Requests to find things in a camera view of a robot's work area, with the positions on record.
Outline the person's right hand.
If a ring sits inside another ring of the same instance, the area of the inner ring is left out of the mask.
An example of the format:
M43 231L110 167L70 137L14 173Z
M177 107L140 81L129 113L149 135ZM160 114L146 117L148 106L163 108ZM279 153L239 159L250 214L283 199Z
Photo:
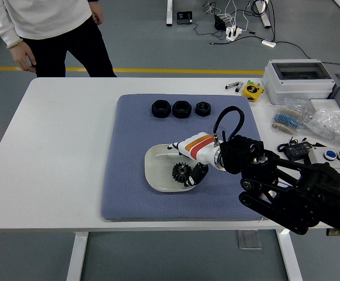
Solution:
M17 63L18 67L23 71L31 73L36 72L36 60L30 47L24 42L17 42L16 45L9 48L13 60Z

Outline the person's left hand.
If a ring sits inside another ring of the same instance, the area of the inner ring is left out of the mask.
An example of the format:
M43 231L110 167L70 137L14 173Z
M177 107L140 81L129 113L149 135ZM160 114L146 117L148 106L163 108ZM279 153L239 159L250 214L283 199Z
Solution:
M99 1L90 1L89 6L92 12L93 20L97 25L100 25L104 22L104 14Z

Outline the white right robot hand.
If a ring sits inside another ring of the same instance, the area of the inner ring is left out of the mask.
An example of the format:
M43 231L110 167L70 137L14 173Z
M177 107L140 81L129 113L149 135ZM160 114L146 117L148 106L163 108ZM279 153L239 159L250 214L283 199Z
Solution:
M196 162L194 168L190 168L186 163L179 162L172 169L174 180L183 183L185 187L193 187L199 184L209 171L208 164L218 170L225 171L220 142L216 134L210 135L201 132L182 142L174 142L167 149L176 149L179 155Z

